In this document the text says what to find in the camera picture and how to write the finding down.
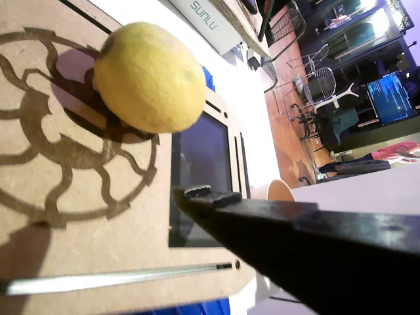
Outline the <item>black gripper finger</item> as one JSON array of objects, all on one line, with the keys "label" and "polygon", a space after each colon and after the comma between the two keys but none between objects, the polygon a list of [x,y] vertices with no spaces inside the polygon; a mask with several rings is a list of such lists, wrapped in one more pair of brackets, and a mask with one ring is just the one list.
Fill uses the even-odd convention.
[{"label": "black gripper finger", "polygon": [[178,208],[318,314],[418,314],[419,217],[174,188]]}]

